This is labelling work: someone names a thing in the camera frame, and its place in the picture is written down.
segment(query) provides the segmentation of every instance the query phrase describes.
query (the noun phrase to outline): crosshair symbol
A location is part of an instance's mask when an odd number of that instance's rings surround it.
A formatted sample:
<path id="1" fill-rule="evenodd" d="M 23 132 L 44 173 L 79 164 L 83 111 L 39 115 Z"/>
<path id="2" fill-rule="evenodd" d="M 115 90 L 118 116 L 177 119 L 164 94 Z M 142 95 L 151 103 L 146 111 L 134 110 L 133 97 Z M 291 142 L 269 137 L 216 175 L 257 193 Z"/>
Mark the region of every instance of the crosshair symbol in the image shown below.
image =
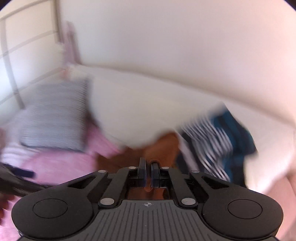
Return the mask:
<path id="1" fill-rule="evenodd" d="M 144 203 L 143 205 L 145 205 L 146 207 L 150 207 L 150 206 L 153 205 L 153 204 L 150 203 L 150 202 L 146 202 L 146 203 Z"/>

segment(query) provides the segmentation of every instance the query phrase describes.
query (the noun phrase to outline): striped cloth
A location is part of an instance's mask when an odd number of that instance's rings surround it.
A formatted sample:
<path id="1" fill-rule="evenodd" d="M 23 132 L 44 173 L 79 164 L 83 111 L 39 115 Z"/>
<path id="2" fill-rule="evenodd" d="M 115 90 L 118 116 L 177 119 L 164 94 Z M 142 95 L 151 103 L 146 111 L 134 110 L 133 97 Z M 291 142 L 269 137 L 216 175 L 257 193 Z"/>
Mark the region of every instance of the striped cloth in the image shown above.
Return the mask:
<path id="1" fill-rule="evenodd" d="M 176 164 L 183 173 L 200 170 L 245 186 L 243 161 L 256 151 L 251 134 L 228 110 L 212 118 L 185 124 L 179 131 L 180 154 Z"/>

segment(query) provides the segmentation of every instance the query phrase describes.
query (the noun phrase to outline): brown fabric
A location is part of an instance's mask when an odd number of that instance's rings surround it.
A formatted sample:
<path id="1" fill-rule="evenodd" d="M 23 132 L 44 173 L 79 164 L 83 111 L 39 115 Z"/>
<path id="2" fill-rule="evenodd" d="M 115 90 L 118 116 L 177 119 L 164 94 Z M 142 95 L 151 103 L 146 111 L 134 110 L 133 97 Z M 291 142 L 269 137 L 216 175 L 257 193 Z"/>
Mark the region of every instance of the brown fabric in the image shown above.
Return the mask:
<path id="1" fill-rule="evenodd" d="M 97 169 L 116 173 L 120 168 L 139 166 L 141 157 L 148 163 L 157 162 L 160 167 L 174 167 L 174 161 L 179 152 L 179 141 L 176 133 L 170 132 L 161 136 L 154 144 L 139 149 L 126 148 L 122 154 L 111 158 L 101 155 L 97 158 Z M 163 199 L 163 189 L 150 188 L 150 180 L 147 187 L 131 189 L 128 199 L 159 200 Z"/>

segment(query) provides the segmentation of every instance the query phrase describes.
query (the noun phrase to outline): black and white striped fabric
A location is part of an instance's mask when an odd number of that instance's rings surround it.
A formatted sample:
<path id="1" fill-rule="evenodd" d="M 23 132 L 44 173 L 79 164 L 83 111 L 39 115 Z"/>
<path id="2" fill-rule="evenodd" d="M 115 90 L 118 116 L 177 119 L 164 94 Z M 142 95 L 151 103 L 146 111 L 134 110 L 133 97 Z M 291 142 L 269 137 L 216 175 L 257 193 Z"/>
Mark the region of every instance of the black and white striped fabric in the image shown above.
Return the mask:
<path id="1" fill-rule="evenodd" d="M 228 110 L 185 124 L 179 132 L 179 142 L 181 152 L 176 164 L 183 173 L 200 170 L 245 186 L 243 160 L 256 148 L 250 133 Z"/>
<path id="2" fill-rule="evenodd" d="M 87 87 L 87 80 L 39 86 L 21 130 L 22 145 L 83 151 Z"/>

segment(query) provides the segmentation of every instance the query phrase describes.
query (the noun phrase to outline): silver screw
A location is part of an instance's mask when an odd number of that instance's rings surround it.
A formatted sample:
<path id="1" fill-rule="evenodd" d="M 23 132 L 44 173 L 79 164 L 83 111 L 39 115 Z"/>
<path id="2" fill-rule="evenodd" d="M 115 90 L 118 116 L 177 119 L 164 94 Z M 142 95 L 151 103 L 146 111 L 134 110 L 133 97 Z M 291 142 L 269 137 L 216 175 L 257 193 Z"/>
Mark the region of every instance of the silver screw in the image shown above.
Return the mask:
<path id="1" fill-rule="evenodd" d="M 196 201 L 193 198 L 187 197 L 187 198 L 183 198 L 181 200 L 181 203 L 183 203 L 184 205 L 193 205 L 196 203 Z"/>
<path id="2" fill-rule="evenodd" d="M 115 203 L 115 201 L 114 201 L 113 198 L 106 197 L 106 198 L 103 198 L 100 201 L 100 203 L 103 204 L 103 205 L 112 205 L 113 203 Z"/>

